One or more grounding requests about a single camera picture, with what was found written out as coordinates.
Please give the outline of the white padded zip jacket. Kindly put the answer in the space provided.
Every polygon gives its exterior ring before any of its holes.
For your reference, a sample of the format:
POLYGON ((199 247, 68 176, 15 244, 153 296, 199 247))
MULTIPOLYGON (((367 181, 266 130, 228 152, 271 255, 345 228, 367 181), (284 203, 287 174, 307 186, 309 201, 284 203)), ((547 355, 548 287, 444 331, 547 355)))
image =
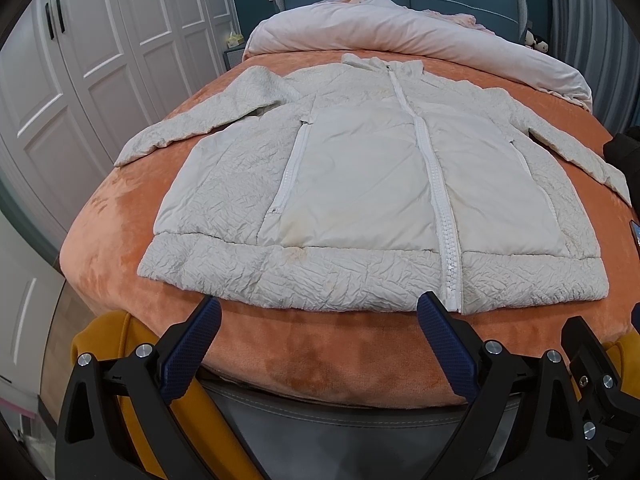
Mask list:
POLYGON ((134 136, 127 166, 194 138, 144 278, 257 307, 463 314, 600 300, 596 232, 564 171, 623 175, 499 88, 346 54, 254 66, 134 136))

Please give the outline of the black garment on bed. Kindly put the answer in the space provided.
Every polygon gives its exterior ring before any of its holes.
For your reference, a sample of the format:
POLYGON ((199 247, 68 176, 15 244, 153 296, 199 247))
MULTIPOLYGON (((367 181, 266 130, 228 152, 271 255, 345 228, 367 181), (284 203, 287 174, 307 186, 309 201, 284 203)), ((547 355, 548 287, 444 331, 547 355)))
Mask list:
POLYGON ((604 160, 625 176, 631 205, 639 214, 640 202, 640 127, 617 133, 603 145, 604 160))

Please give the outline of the plush toy by headboard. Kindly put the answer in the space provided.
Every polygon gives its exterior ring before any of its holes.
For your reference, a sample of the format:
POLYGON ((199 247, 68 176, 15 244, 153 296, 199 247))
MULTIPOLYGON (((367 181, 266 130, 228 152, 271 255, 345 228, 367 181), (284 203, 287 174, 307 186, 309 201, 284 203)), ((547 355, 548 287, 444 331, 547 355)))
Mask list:
POLYGON ((527 29, 525 32, 524 44, 526 47, 542 53, 547 53, 549 50, 548 44, 541 37, 535 35, 530 29, 527 29))

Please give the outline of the white panelled wardrobe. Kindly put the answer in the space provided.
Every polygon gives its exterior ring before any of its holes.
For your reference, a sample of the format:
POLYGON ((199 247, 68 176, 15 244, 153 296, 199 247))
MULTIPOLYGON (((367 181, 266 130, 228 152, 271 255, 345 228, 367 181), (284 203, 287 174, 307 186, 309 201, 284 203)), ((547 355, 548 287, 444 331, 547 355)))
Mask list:
POLYGON ((1 167, 60 246, 124 145, 224 73, 234 0, 32 0, 1 50, 1 167))

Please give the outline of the nightstand with tissue box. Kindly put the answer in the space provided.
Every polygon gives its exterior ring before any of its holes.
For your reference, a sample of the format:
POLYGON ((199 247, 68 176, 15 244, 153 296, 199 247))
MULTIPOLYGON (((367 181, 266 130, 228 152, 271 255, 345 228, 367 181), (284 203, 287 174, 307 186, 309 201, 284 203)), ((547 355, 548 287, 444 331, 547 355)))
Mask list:
POLYGON ((226 38, 226 48, 222 52, 222 60, 226 70, 231 70, 242 62, 244 49, 245 40, 243 35, 238 32, 230 32, 226 38))

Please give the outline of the pale pink rolled duvet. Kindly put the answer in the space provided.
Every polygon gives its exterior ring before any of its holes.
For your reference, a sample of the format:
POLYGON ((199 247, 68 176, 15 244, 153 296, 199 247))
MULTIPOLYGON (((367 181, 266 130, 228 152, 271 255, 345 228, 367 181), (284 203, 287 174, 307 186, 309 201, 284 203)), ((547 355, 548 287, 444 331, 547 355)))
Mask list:
POLYGON ((329 50, 438 58, 592 110, 592 91, 576 68, 487 30, 390 0, 326 0, 274 14, 250 33, 244 56, 329 50))

